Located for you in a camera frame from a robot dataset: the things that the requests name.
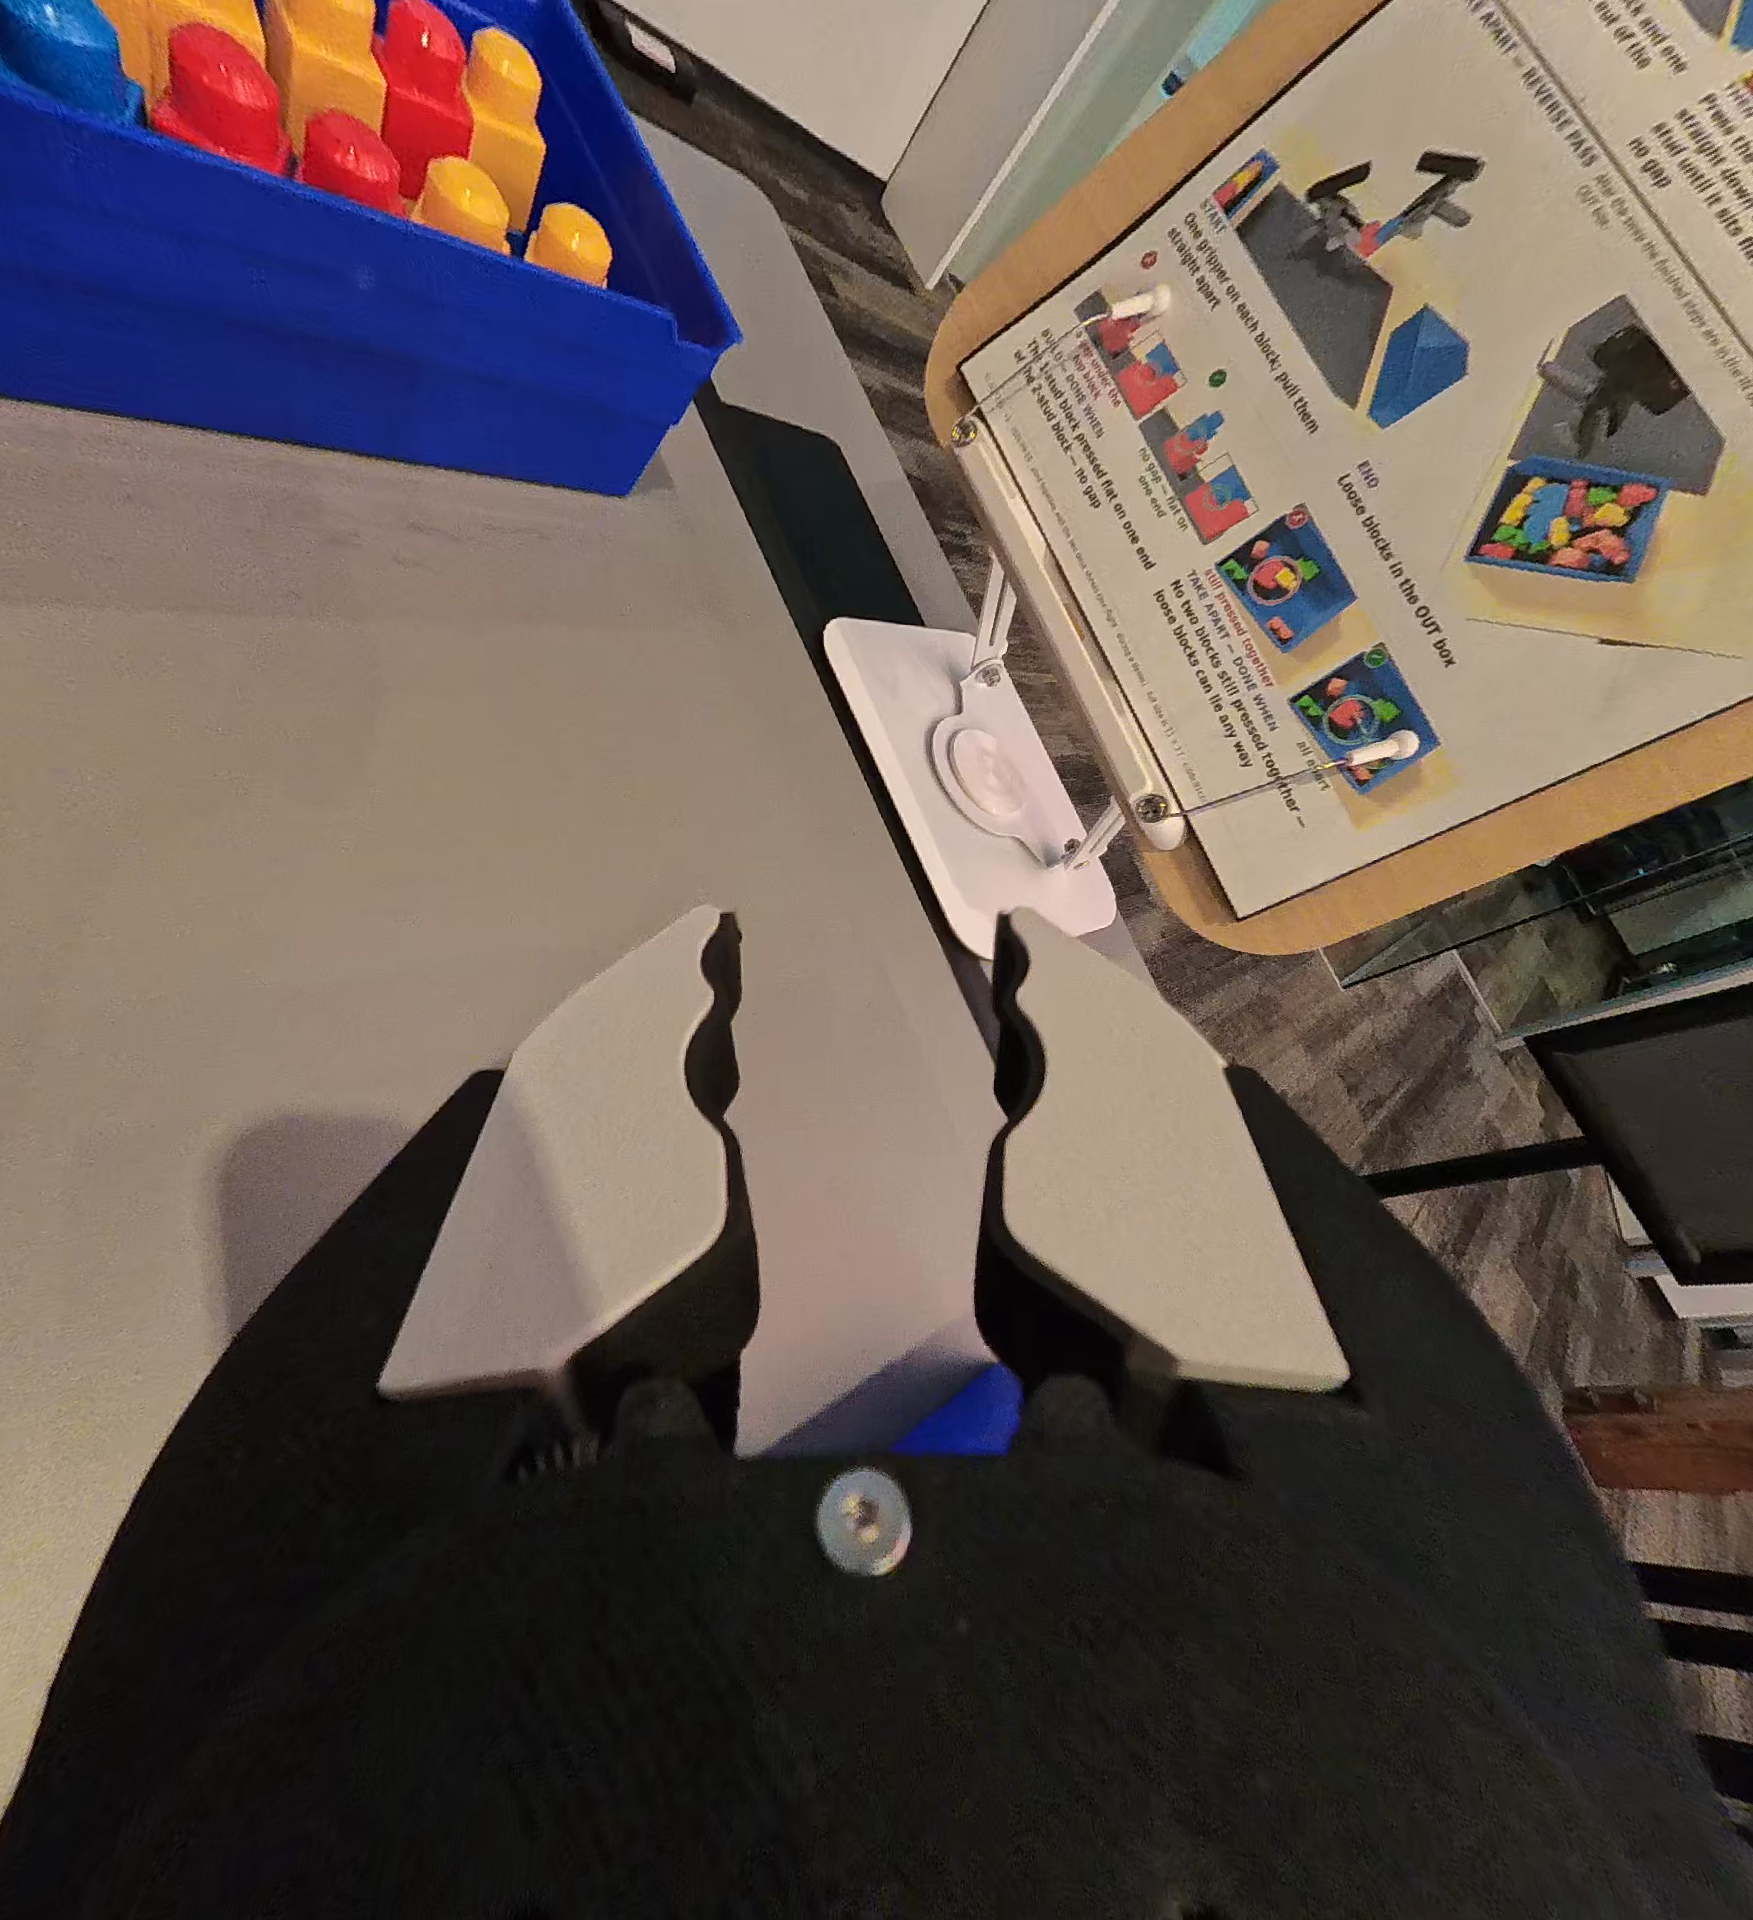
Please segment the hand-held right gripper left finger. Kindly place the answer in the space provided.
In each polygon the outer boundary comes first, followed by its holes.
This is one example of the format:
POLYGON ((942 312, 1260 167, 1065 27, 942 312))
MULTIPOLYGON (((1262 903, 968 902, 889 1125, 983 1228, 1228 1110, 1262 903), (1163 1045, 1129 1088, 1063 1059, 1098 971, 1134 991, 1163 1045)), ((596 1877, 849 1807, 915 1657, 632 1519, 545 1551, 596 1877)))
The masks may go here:
POLYGON ((390 1400, 732 1377, 760 1280, 741 1142, 742 934, 696 906, 506 1061, 384 1362, 390 1400))

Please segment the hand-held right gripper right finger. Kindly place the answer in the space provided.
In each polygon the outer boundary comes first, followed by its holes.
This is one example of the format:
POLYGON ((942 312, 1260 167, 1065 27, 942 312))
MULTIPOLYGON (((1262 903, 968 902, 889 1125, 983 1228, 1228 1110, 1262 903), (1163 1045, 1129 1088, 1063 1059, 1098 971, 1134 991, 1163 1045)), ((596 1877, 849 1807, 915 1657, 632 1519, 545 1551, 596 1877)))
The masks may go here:
POLYGON ((999 919, 1003 1037, 1035 1089, 1000 1135, 1003 1222, 1172 1379, 1343 1387, 1347 1359, 1224 1059, 1152 986, 1021 906, 999 919))

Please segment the blue plastic bin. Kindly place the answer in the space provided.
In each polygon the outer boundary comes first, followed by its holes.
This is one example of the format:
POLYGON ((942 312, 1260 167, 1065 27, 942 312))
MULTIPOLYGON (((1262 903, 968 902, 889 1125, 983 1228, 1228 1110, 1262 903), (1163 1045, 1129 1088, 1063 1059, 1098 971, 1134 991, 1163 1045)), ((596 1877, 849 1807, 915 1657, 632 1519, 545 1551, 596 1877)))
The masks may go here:
POLYGON ((1003 1456, 1018 1434, 1023 1411, 1023 1384, 1011 1369, 995 1363, 917 1420, 891 1453, 1003 1456))

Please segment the plain blue object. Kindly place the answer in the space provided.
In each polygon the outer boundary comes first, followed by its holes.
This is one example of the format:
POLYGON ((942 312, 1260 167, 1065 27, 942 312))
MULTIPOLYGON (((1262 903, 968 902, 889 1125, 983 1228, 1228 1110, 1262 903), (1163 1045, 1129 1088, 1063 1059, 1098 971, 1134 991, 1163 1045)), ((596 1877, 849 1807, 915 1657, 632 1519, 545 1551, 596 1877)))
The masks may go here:
POLYGON ((742 329, 573 6, 444 10, 539 62, 605 291, 0 83, 0 397, 627 494, 742 329))

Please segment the pile of toy blocks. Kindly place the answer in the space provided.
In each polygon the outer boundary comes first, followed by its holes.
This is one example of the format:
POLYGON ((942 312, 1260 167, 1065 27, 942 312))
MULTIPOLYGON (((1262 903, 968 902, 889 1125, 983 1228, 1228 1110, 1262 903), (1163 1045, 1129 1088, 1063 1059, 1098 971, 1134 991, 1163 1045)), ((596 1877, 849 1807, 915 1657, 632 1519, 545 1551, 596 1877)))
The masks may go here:
POLYGON ((153 131, 605 291, 601 221, 551 203, 545 73, 426 2, 5 2, 0 87, 153 131))

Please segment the white stand base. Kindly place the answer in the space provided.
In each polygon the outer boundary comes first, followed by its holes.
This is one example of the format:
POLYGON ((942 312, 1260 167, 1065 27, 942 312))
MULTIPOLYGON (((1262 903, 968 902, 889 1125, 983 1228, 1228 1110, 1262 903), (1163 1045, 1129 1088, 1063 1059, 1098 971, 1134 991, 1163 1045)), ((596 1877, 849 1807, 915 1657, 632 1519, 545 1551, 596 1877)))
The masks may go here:
POLYGON ((1017 595, 988 563, 970 631, 842 615, 823 657, 847 702, 937 908, 987 961, 996 920, 1030 908, 1076 939, 1114 929, 1103 851, 1121 825, 1086 827, 1033 725, 1006 650, 1017 595))

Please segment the black framed panel on pole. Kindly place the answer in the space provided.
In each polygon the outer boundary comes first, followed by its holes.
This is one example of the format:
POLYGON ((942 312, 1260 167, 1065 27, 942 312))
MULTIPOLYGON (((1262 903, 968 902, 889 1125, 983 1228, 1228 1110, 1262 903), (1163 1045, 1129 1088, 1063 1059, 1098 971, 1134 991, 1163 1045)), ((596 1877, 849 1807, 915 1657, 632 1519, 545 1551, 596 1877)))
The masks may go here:
POLYGON ((1674 1284, 1753 1287, 1753 980, 1525 1041, 1674 1284))

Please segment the black mat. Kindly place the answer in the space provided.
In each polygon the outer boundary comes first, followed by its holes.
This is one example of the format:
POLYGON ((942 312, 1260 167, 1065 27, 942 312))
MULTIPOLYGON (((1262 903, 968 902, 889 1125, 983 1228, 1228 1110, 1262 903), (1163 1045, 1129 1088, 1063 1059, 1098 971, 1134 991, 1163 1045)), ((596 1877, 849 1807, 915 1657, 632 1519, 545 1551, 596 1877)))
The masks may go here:
POLYGON ((696 412, 807 648, 840 618, 921 624, 840 444, 732 405, 713 385, 696 412))

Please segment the small black floor device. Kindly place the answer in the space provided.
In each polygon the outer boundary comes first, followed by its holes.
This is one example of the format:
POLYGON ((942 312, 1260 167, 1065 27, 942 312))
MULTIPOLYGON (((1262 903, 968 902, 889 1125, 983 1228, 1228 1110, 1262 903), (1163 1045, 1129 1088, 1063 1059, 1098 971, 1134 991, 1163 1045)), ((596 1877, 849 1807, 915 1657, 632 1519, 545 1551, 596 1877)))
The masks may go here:
POLYGON ((680 104, 696 104, 700 71, 684 49, 644 24, 620 2, 588 2, 585 8, 601 46, 629 73, 680 104))

